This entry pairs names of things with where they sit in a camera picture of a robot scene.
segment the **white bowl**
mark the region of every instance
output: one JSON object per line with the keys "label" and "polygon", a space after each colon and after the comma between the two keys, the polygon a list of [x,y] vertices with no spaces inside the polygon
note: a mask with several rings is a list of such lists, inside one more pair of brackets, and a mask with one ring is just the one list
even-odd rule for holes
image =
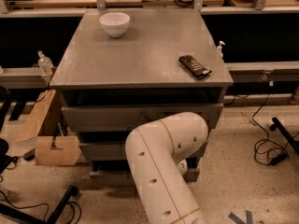
{"label": "white bowl", "polygon": [[120,37],[128,30],[130,17],[122,12],[110,12],[99,19],[104,31],[112,37]]}

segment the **clear bottle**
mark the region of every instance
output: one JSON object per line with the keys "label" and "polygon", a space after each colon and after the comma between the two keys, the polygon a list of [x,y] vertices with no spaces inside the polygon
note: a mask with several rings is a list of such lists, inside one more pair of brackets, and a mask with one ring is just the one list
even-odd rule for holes
{"label": "clear bottle", "polygon": [[52,75],[52,68],[54,67],[49,57],[43,54],[43,51],[38,52],[39,60],[38,66],[40,67],[43,75]]}

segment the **metal desk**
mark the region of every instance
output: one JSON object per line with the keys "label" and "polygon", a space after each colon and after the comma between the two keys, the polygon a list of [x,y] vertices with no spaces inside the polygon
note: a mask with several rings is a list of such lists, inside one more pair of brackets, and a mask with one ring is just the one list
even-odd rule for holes
{"label": "metal desk", "polygon": [[[50,84],[93,164],[125,160],[126,134],[148,120],[192,111],[215,128],[233,83],[198,11],[117,10],[131,17],[127,33],[111,38],[101,29],[109,10],[87,12]],[[212,69],[209,77],[196,80],[184,69],[178,57],[187,53]]]}

